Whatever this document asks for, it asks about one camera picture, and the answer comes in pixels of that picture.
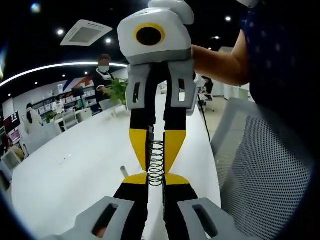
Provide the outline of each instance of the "face mask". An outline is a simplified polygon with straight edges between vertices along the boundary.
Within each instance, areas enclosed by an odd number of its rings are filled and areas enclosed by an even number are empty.
[[[245,5],[246,7],[253,9],[255,8],[260,0],[236,0],[237,2]]]
[[[100,72],[106,73],[106,72],[109,71],[110,66],[98,66],[98,69],[99,69]]]

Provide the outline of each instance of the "hand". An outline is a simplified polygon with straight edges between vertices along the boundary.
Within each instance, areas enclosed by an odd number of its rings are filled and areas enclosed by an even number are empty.
[[[99,91],[101,91],[101,92],[103,92],[103,94],[107,94],[107,95],[109,95],[112,92],[110,87],[105,87],[105,86],[100,87]]]

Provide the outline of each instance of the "office desk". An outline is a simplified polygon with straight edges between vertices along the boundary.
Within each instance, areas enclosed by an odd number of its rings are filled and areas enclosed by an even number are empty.
[[[163,139],[166,95],[156,96],[155,139]],[[13,173],[12,202],[27,228],[37,237],[62,234],[76,217],[105,196],[113,196],[124,177],[142,173],[129,138],[130,116],[104,111],[44,145]],[[199,198],[221,206],[214,156],[198,109],[187,117],[187,137],[171,172],[187,178]],[[162,187],[149,187],[149,218],[143,236],[166,235]]]

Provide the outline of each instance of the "ceiling air conditioner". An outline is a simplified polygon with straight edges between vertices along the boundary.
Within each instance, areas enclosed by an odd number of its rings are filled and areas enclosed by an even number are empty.
[[[112,28],[93,21],[79,20],[65,35],[60,46],[89,47],[111,32]]]

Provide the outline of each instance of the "coil spring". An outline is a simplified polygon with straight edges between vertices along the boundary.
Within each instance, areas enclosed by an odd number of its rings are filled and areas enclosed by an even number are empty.
[[[149,184],[162,185],[164,175],[164,142],[152,141],[150,144]]]

